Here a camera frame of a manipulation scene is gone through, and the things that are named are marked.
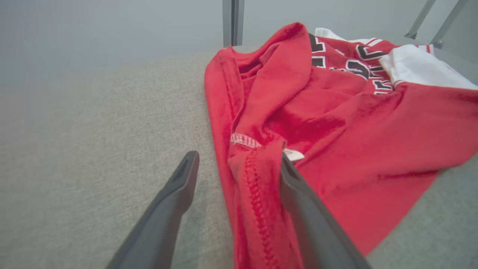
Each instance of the red fabric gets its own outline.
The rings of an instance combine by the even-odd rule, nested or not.
[[[305,155],[295,166],[364,255],[440,169],[478,150],[478,91],[402,82],[374,94],[372,79],[340,71],[357,58],[356,44],[320,41],[327,68],[311,66],[316,53],[299,23],[256,52],[222,49],[207,66],[206,99],[238,269],[302,266],[279,198],[285,147]],[[374,48],[393,48],[381,43]],[[244,143],[231,143],[233,133]],[[244,145],[249,138],[255,148]]]

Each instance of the clothing tag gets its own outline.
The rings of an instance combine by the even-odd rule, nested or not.
[[[302,153],[298,152],[297,150],[292,150],[292,149],[285,148],[284,153],[287,155],[289,160],[292,161],[292,162],[302,160],[303,158],[305,158],[305,156]]]

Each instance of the red shirt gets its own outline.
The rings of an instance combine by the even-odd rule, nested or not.
[[[413,45],[311,41],[294,23],[206,69],[238,269],[302,267],[279,197],[286,147],[304,154],[295,166],[364,255],[440,169],[478,151],[477,87],[445,63]]]

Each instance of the garment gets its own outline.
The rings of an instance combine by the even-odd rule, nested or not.
[[[207,66],[236,268],[302,266],[279,197],[286,147],[304,154],[295,166],[364,255],[440,169],[477,152],[476,85],[416,46],[381,43],[312,39],[294,23]]]

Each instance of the red and white striped trim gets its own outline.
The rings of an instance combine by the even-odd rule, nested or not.
[[[250,148],[258,148],[258,147],[262,146],[254,138],[252,138],[250,136],[247,136],[247,135],[244,135],[244,134],[237,134],[237,133],[231,134],[231,143],[241,144],[241,145],[244,145],[244,146],[248,146]]]

